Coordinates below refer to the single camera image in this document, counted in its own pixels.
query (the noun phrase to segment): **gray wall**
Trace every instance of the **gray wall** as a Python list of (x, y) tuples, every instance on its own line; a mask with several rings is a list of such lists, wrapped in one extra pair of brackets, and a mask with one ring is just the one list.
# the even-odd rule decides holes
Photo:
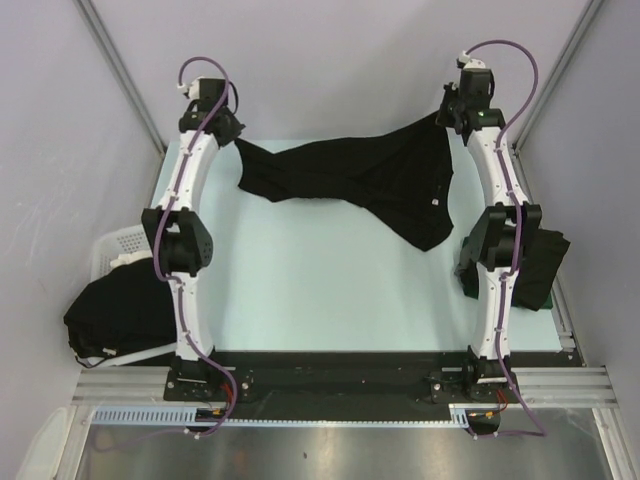
[[(440, 105), (461, 50), (490, 38), (527, 45), (544, 80), (587, 0), (94, 0), (165, 141), (184, 98), (176, 68), (224, 65), (240, 93), (245, 138), (373, 135)], [(512, 115), (529, 93), (518, 51), (479, 52)], [(187, 79), (213, 71), (194, 65)]]
[(522, 161), (589, 363), (606, 364), (640, 456), (640, 50), (637, 0), (606, 2)]
[(0, 478), (78, 376), (62, 315), (101, 234), (134, 224), (160, 160), (73, 2), (0, 15)]

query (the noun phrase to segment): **black t-shirt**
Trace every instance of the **black t-shirt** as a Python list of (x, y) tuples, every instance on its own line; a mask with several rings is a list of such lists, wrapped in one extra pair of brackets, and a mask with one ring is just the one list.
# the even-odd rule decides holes
[(427, 251), (453, 228), (447, 209), (451, 152), (435, 117), (379, 137), (324, 140), (278, 153), (237, 139), (243, 166), (238, 186), (272, 202), (346, 200)]

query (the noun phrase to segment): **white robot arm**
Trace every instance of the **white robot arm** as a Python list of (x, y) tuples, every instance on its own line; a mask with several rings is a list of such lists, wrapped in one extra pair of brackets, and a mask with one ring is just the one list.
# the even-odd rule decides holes
[(176, 356), (165, 400), (209, 400), (217, 374), (203, 364), (214, 339), (198, 309), (198, 272), (211, 263), (213, 239), (198, 216), (209, 166), (221, 147), (235, 140), (244, 125), (227, 107), (226, 80), (198, 78), (179, 85), (191, 100), (179, 122), (180, 152), (169, 185), (156, 208), (145, 209), (142, 225), (154, 249), (156, 273), (168, 280), (177, 326)]
[(460, 256), (459, 268), (475, 263), (479, 279), (479, 315), (465, 374), (471, 385), (504, 384), (504, 372), (510, 371), (507, 328), (513, 289), (542, 213), (516, 179), (502, 112), (490, 106), (491, 70), (465, 52), (458, 67), (460, 82), (445, 85), (437, 122), (462, 136), (478, 169), (486, 207)]

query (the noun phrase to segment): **black cloth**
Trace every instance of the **black cloth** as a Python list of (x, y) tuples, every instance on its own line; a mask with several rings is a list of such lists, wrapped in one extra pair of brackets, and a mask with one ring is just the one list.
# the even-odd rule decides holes
[(69, 345), (81, 358), (116, 356), (176, 341), (169, 285), (145, 258), (91, 282), (64, 316)]
[(279, 153), (237, 139), (243, 166), (238, 186), (272, 202), (346, 200), (427, 251), (453, 228), (447, 210), (451, 153), (435, 117), (379, 137), (325, 140)]
[[(538, 229), (529, 246), (526, 257), (520, 265), (520, 273), (511, 297), (511, 305), (540, 310), (551, 308), (551, 288), (562, 259), (571, 243), (562, 233)], [(478, 298), (478, 269), (470, 264), (466, 269), (456, 272), (467, 297)]]

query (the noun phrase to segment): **laundry basket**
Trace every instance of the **laundry basket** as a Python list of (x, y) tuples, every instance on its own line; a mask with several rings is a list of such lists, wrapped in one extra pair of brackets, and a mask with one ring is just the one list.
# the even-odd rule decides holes
[[(122, 253), (135, 253), (141, 250), (151, 250), (142, 225), (122, 228), (115, 232), (103, 235), (93, 245), (93, 252), (91, 255), (91, 281), (107, 275), (112, 270), (111, 260), (116, 260), (118, 255)], [(115, 357), (101, 362), (98, 367), (126, 365), (140, 360), (146, 360), (148, 358), (172, 353), (175, 349), (176, 344), (171, 343), (169, 345), (163, 345), (161, 347), (131, 353), (121, 357)], [(84, 360), (89, 364), (96, 364), (101, 359), (91, 358)]]
[(104, 277), (111, 271), (111, 260), (122, 253), (151, 250), (142, 225), (122, 228), (100, 237), (93, 245), (91, 256), (91, 281)]

